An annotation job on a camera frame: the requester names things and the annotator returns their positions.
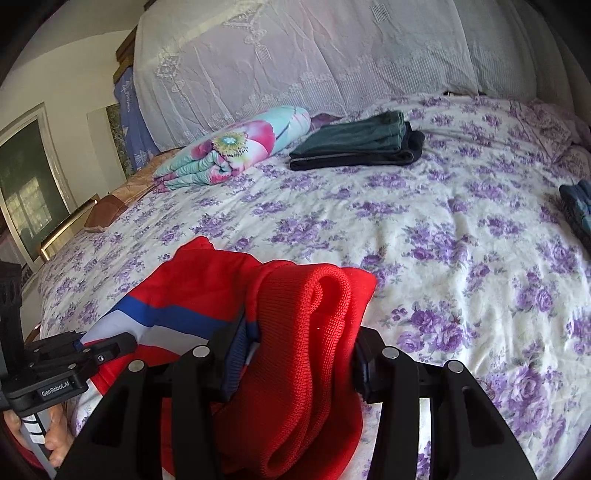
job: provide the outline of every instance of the blue stripe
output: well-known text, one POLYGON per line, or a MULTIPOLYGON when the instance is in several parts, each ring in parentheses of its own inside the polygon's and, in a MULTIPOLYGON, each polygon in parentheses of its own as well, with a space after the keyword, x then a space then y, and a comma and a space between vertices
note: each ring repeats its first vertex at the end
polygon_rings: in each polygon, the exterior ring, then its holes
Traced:
POLYGON ((176 305, 151 307, 130 295, 126 295, 118 301, 109 313, 114 310, 122 311, 146 327, 159 325, 207 340, 212 337, 213 332, 228 324, 223 320, 217 320, 176 305))
POLYGON ((261 341, 261 331, 259 330, 258 322, 246 323, 246 336, 251 342, 261 341))

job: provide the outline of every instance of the human hand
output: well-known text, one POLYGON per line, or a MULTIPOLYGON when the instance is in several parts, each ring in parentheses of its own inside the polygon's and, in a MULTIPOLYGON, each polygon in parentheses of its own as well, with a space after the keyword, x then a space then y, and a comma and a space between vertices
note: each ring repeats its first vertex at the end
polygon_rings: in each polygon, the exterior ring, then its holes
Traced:
MULTIPOLYGON (((51 426, 45 435, 45 447, 51 451, 49 461, 55 468, 61 466, 70 447, 74 442, 74 436, 68 429, 68 421, 61 404, 49 408, 51 426)), ((30 450, 29 445, 20 432, 21 419, 12 410, 4 412, 4 421, 8 429, 14 435, 18 443, 30 450)))

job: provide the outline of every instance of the brown pillow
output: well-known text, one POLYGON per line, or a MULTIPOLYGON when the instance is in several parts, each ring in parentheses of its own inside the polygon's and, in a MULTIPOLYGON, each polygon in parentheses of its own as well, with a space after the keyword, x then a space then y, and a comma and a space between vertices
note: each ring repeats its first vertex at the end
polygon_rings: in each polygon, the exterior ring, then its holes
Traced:
POLYGON ((90 215, 84 224, 84 230, 87 232, 104 232, 119 215, 127 210, 127 206, 114 195, 107 195, 101 198, 97 204, 92 207, 90 215))
POLYGON ((156 155, 140 171, 132 175, 121 187, 111 192, 126 205, 131 205, 144 195, 146 195, 155 186, 152 177, 156 169, 166 160, 178 152, 178 149, 169 150, 160 155, 156 155))

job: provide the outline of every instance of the window frame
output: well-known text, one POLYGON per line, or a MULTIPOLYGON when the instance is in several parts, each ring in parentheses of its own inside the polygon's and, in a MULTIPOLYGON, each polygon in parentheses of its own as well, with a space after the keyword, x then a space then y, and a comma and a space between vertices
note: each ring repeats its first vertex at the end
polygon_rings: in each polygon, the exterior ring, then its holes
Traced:
MULTIPOLYGON (((49 163, 51 175, 53 176, 53 180, 56 183, 56 187, 58 192, 60 193, 61 199, 64 201, 64 204, 66 205, 66 210, 68 211, 68 214, 71 214, 74 210, 76 210, 77 205, 74 201, 74 197, 72 196, 72 191, 70 190, 70 187, 66 180, 66 176, 64 175, 59 160, 57 158, 56 148, 53 144, 53 139, 51 138, 51 132, 49 130, 47 111, 45 109, 44 103, 40 103, 39 105, 33 107, 28 112, 24 113, 19 118, 17 118, 14 122, 10 123, 2 131, 0 131, 0 147, 4 145, 8 140, 10 140, 16 133, 25 128, 27 125, 33 123, 35 120, 37 120, 37 123, 39 125, 41 142, 43 143, 43 149, 45 150, 45 155, 47 157, 47 162, 49 163)), ((8 212, 8 208, 2 190, 0 190, 0 209, 2 210, 2 214, 4 215, 4 219, 6 220, 8 229, 10 230, 10 234, 16 242, 17 247, 21 252, 21 255, 25 258, 27 264, 32 269, 33 273, 36 273, 43 266, 43 258, 41 255, 39 255, 36 260, 33 260, 31 255, 29 255, 29 252, 27 251, 25 245, 22 243, 17 228, 12 221, 12 217, 8 212)))

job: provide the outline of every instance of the window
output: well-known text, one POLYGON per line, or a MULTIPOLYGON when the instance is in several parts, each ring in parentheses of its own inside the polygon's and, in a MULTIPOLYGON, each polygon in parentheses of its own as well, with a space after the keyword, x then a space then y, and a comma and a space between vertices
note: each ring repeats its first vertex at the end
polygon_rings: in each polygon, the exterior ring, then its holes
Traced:
POLYGON ((73 210, 43 105, 0 134, 0 204, 19 250, 36 271, 41 242, 73 210))

